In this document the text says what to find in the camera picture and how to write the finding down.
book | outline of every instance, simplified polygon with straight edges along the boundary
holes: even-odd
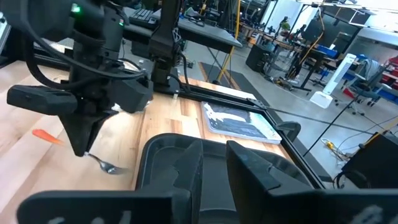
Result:
[[[202,102],[203,114],[212,133],[280,144],[282,138],[261,114]]]

workbench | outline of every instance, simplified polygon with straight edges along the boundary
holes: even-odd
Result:
[[[267,39],[267,40],[269,40],[269,41],[274,41],[274,43],[275,43],[276,45],[278,45],[279,47],[282,47],[282,48],[284,48],[284,49],[287,49],[287,50],[294,50],[295,52],[298,52],[298,53],[301,52],[301,50],[298,49],[298,48],[296,48],[296,47],[294,47],[294,45],[291,45],[291,44],[289,44],[288,42],[284,42],[284,41],[280,41],[280,40],[274,39],[273,36],[271,36],[271,35],[265,33],[264,31],[255,29],[255,28],[253,28],[253,27],[249,27],[248,25],[246,25],[246,24],[244,24],[244,23],[242,23],[242,22],[240,22],[239,25],[241,25],[244,29],[246,29],[246,30],[248,31],[248,32],[246,33],[246,35],[245,35],[246,38],[249,37],[249,36],[251,36],[253,32],[257,32],[257,33],[260,35],[260,36],[258,37],[258,40],[256,41],[256,44],[257,44],[257,45],[258,45],[258,44],[261,44],[262,38],[264,38],[264,39]]]
[[[40,69],[53,81],[67,79],[65,71],[48,67]],[[108,119],[99,132],[90,152],[116,166],[132,170],[128,174],[109,175],[92,158],[75,156],[70,146],[54,145],[33,136],[33,129],[44,129],[69,143],[58,117],[6,103],[7,90],[15,84],[39,84],[29,73],[25,62],[17,61],[0,69],[0,123],[3,130],[0,135],[1,224],[16,223],[15,212],[19,204],[28,196],[44,190],[134,190],[142,149],[150,138],[161,133],[179,133],[218,142],[234,140],[246,147],[289,158],[281,145],[209,132],[199,101],[174,100],[169,95],[154,93],[152,103],[144,112],[120,112]],[[198,80],[190,80],[190,84],[242,98],[254,98],[249,93]]]
[[[127,16],[130,16],[135,11],[128,7],[125,7],[123,10]],[[158,10],[151,17],[160,20],[160,13],[161,10]],[[232,47],[242,47],[242,44],[235,40],[231,34],[219,27],[208,24],[201,27],[190,22],[188,19],[179,19],[178,28],[183,39],[220,50],[227,54],[231,52]],[[152,33],[153,31],[150,29],[130,24],[124,27],[123,37],[129,40],[134,39],[139,42],[147,42]]]

black tray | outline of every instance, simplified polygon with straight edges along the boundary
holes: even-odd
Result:
[[[181,134],[160,134],[143,148],[136,189],[150,183],[164,167],[172,165],[198,138]],[[203,185],[200,223],[239,223],[226,170],[226,145],[201,139],[203,144]],[[287,175],[310,185],[304,173],[287,159],[271,152],[250,149]]]

wooden tabletop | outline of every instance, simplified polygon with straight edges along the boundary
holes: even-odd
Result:
[[[67,72],[41,67],[51,80],[67,78]],[[254,96],[210,83],[190,80],[192,85],[241,96]],[[89,157],[77,157],[71,147],[50,144],[32,135],[44,129],[69,142],[56,116],[47,116],[10,106],[6,103],[11,85],[38,85],[24,62],[14,62],[0,69],[0,223],[16,223],[18,205],[29,195],[44,190],[134,190],[142,149],[161,133],[180,133],[218,142],[235,140],[246,147],[274,152],[287,157],[282,146],[234,138],[209,132],[203,120],[201,103],[156,93],[143,113],[121,112],[108,119],[91,153],[132,173],[108,175]]]

gray floor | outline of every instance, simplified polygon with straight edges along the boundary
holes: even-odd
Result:
[[[127,41],[126,45],[124,46],[124,57],[138,62],[141,58],[131,54],[130,48],[130,42]],[[212,51],[214,55],[217,55],[218,61],[222,63],[225,54],[223,52],[217,52],[216,50]],[[306,87],[313,89],[314,91],[306,96],[306,92],[302,90],[294,90],[289,92],[265,80],[259,73],[252,71],[245,64],[249,51],[250,49],[247,47],[236,49],[232,56],[231,69],[244,74],[249,82],[251,82],[256,90],[268,101],[273,108],[288,112],[277,113],[282,120],[296,121],[302,125],[302,130],[298,138],[305,147],[309,148],[317,139],[317,137],[319,137],[319,135],[325,130],[325,128],[328,126],[328,123],[330,123],[343,109],[343,106],[335,106],[334,104],[331,104],[329,108],[322,109],[309,102],[313,92],[321,90],[321,88],[313,86],[311,82],[309,82]],[[209,53],[207,47],[189,42],[185,54],[189,60],[196,62],[192,69],[188,69],[188,76],[198,80],[203,80],[203,75],[201,74],[197,62],[205,62],[208,64],[213,64],[214,62],[214,59]],[[302,69],[300,74],[301,79],[305,77],[306,73],[308,73],[308,70]],[[334,90],[333,96],[339,99],[349,100],[348,97],[341,93],[339,88]],[[365,111],[366,117],[358,114],[353,115],[351,114],[351,110],[346,110],[335,122],[340,126],[332,126],[323,135],[323,138],[327,138],[335,145],[339,146],[346,138],[358,134],[355,137],[347,139],[340,146],[340,149],[346,149],[346,152],[354,152],[357,150],[357,145],[359,143],[365,142],[370,138],[371,135],[369,133],[379,131],[381,130],[381,126],[385,128],[386,125],[389,124],[389,122],[386,122],[380,126],[375,126],[372,121],[375,123],[380,123],[398,115],[398,106],[384,99],[379,100],[379,102],[372,108],[362,105],[360,108]],[[392,131],[398,131],[398,128],[394,126]],[[332,178],[340,172],[343,164],[337,162],[336,157],[325,147],[321,141],[316,143],[315,147],[310,153],[318,160],[318,162],[325,168]]]

